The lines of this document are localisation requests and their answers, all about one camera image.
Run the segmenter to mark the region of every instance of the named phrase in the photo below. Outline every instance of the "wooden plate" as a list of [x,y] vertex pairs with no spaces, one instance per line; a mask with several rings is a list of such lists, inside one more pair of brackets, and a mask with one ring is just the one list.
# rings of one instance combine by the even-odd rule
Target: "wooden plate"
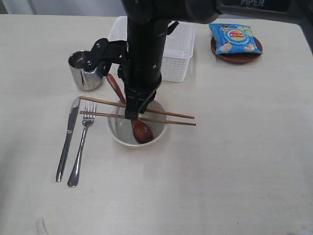
[[[257,48],[260,51],[263,51],[263,47],[260,41],[255,37],[253,38],[254,38]],[[215,54],[216,44],[215,44],[214,38],[211,39],[211,50]],[[259,54],[259,53],[235,53],[235,54],[218,54],[216,56],[220,57],[222,60],[225,60],[231,63],[245,64],[245,63],[249,63],[258,59],[261,55],[262,54]]]

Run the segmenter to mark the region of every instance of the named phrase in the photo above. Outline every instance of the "chopsticks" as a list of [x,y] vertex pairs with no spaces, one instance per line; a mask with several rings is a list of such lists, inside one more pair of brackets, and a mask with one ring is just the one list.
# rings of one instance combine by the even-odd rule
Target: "chopsticks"
[[[87,114],[87,115],[95,115],[95,116],[101,116],[101,117],[108,117],[108,118],[121,118],[125,119],[124,115],[117,115],[117,114],[106,114],[106,113],[93,113],[93,112],[86,112],[86,111],[80,111],[80,114]],[[138,120],[140,121],[149,121],[149,122],[157,122],[157,123],[165,123],[165,124],[176,124],[176,125],[186,125],[186,126],[196,126],[195,123],[191,122],[182,122],[182,121],[171,121],[171,120],[160,120],[160,119],[154,119],[154,118],[146,118],[146,117],[139,117]]]
[[[125,104],[111,102],[111,101],[107,101],[107,100],[95,99],[95,98],[86,97],[86,96],[80,96],[80,99],[93,101],[93,102],[97,102],[97,103],[100,103],[100,104],[113,105],[113,106],[122,107],[122,108],[126,107]],[[163,115],[174,116],[174,117],[179,117],[179,118],[183,117],[183,118],[195,119],[194,116],[185,115],[185,114],[171,113],[171,112],[162,111],[162,110],[146,109],[146,112],[155,113],[155,114],[163,114]]]

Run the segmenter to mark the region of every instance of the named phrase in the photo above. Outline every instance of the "butter knife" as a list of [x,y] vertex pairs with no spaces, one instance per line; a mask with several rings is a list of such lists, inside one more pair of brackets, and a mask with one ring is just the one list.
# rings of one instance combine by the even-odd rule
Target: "butter knife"
[[65,163],[67,162],[67,154],[69,150],[70,140],[72,139],[74,126],[75,126],[76,118],[77,118],[78,111],[79,111],[79,104],[80,104],[80,98],[77,97],[72,104],[69,117],[68,117],[67,137],[65,139],[65,143],[63,146],[63,150],[62,150],[62,154],[61,154],[61,158],[60,158],[60,162],[59,162],[59,166],[57,170],[57,175],[55,177],[56,182],[60,182],[63,177]]

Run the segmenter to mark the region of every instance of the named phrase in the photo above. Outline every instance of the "fork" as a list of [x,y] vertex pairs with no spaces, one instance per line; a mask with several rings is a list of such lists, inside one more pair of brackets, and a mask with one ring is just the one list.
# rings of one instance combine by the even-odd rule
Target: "fork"
[[[85,111],[95,113],[96,110],[97,110],[97,103],[94,103],[91,101],[86,102]],[[86,134],[87,134],[88,128],[91,125],[93,125],[94,118],[95,118],[94,115],[86,115],[86,114],[83,117],[84,129],[83,129],[82,138],[80,140],[80,145],[79,145],[77,157],[76,157],[72,172],[71,172],[69,179],[68,179],[68,182],[67,182],[67,185],[69,187],[75,187],[78,185],[80,166],[81,166],[81,162],[82,162],[82,156],[83,156],[83,149],[84,149]]]

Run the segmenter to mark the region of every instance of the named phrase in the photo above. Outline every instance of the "spoon head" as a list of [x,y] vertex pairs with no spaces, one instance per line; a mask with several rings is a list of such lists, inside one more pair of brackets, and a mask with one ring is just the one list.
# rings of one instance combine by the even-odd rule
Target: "spoon head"
[[134,137],[139,143],[147,143],[153,140],[153,133],[145,123],[135,121],[132,124]]

